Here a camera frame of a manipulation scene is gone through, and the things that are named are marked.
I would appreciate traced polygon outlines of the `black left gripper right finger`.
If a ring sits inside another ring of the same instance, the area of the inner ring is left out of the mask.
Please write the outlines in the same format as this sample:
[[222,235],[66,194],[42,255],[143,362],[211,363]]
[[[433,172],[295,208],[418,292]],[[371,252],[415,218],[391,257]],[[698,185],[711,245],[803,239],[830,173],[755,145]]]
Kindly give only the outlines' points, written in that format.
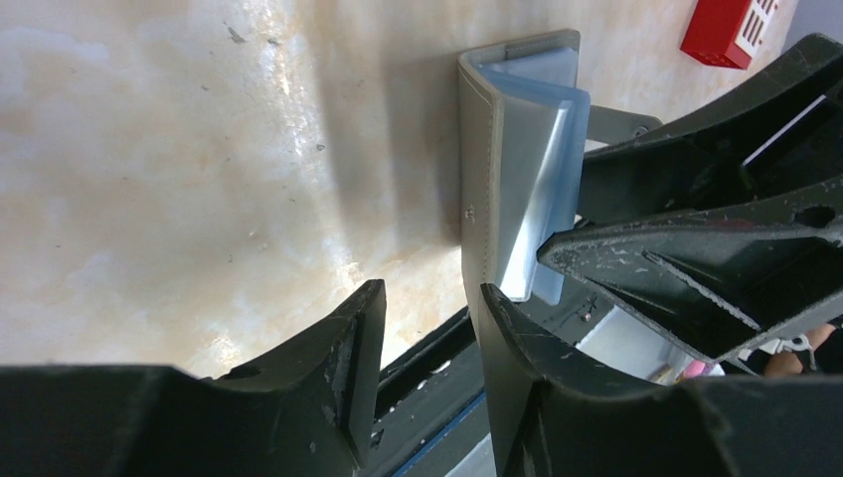
[[662,387],[551,334],[479,288],[479,349],[501,476],[838,476],[842,381],[809,375]]

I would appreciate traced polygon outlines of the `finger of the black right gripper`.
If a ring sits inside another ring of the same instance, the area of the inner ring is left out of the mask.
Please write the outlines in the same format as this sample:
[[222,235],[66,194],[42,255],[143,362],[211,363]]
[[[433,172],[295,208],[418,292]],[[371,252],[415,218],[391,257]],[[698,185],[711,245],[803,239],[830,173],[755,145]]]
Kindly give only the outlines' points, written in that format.
[[842,195],[795,191],[551,236],[540,262],[692,356],[724,361],[842,313]]
[[841,78],[841,43],[822,34],[804,37],[697,110],[588,152],[579,215],[610,224],[694,206],[736,182],[745,159]]

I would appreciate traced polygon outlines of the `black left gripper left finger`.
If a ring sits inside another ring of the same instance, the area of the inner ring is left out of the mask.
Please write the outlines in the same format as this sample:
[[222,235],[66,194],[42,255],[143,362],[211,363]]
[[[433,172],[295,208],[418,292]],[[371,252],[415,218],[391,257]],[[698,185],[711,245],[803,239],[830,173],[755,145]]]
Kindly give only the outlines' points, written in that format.
[[216,378],[169,366],[1,371],[5,476],[354,476],[366,464],[387,308],[369,280]]

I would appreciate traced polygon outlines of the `grey card holder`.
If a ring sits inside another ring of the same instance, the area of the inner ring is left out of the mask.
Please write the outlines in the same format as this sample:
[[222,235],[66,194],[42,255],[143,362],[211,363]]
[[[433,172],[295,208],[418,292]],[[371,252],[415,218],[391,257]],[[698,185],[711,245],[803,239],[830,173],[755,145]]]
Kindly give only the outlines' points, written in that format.
[[[516,452],[513,444],[516,444],[515,438],[532,384],[517,365],[514,353],[503,339],[481,293],[483,284],[498,287],[493,281],[497,276],[499,253],[503,96],[494,91],[478,66],[518,59],[556,47],[572,48],[579,54],[580,41],[578,31],[561,30],[477,48],[460,54],[457,59],[463,212],[462,277],[482,355],[493,452],[499,469],[504,469],[510,456]],[[650,132],[660,124],[660,120],[652,115],[590,102],[586,144],[591,140],[616,144]]]

